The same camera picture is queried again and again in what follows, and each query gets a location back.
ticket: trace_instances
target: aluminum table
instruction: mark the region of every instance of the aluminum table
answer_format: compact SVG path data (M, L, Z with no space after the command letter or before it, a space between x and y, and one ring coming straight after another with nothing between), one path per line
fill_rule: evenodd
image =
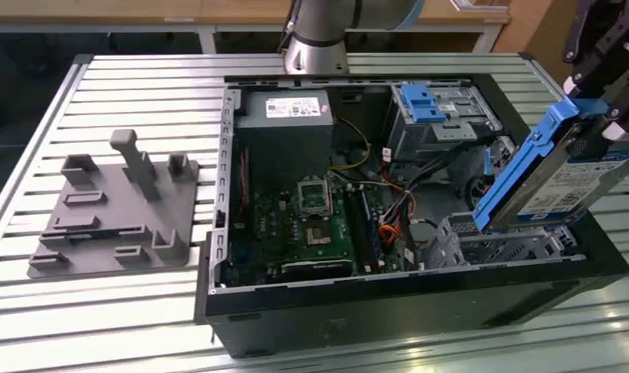
M538 63L517 54L352 54L349 60L361 74L490 73L530 125L561 97ZM193 241L205 239L222 76L281 73L272 54L76 60L0 195L0 371L629 371L629 278L520 326L234 361L211 327L192 323L197 247L177 270L27 277L65 180L63 159L89 153L100 164L121 162L108 145L117 128L136 130L153 161L184 151L200 162ZM629 181L593 211L629 262Z

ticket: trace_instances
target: gray plastic stand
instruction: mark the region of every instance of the gray plastic stand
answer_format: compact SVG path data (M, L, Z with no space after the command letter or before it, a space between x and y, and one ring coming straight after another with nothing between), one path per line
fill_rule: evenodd
M183 154L151 162L133 130L116 130L111 146L128 165L96 165L69 155L63 187L40 247L36 277L180 267L189 259L199 164Z

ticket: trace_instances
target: motherboard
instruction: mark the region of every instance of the motherboard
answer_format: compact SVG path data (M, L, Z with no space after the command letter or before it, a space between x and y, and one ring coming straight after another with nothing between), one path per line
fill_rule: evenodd
M381 197L372 186L337 187L316 176L293 189L256 193L233 227L226 286L396 271L377 233Z

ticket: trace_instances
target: green motherboard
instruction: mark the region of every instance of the green motherboard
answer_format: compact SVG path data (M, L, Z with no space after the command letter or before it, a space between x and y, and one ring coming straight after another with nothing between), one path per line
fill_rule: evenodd
M381 193L373 187L362 189L341 187L325 193L316 186L306 185L300 190L256 193L246 221L236 222L233 228L226 285L282 282L281 273L294 263L312 263L312 268L320 263L336 263L346 266L348 275L368 274L370 269L362 265L358 254L381 263L378 273L396 271L398 261L394 255L384 255L377 235L377 221L384 208ZM346 216L350 193L361 193L366 201L361 206L360 229L349 224ZM308 211L318 211L318 207L322 213L308 214ZM358 232L365 228L370 232ZM366 246L364 253L358 253L354 247L353 234L364 235L362 238L370 236L362 245Z

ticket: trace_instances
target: wooden table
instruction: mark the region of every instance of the wooden table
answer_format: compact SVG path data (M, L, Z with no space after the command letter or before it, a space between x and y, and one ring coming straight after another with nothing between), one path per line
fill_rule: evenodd
M280 31L289 1L0 0L0 33L193 32L204 53L215 54L216 32ZM417 25L392 31L478 33L473 52L489 52L509 20L506 14L458 12L449 0L426 0Z

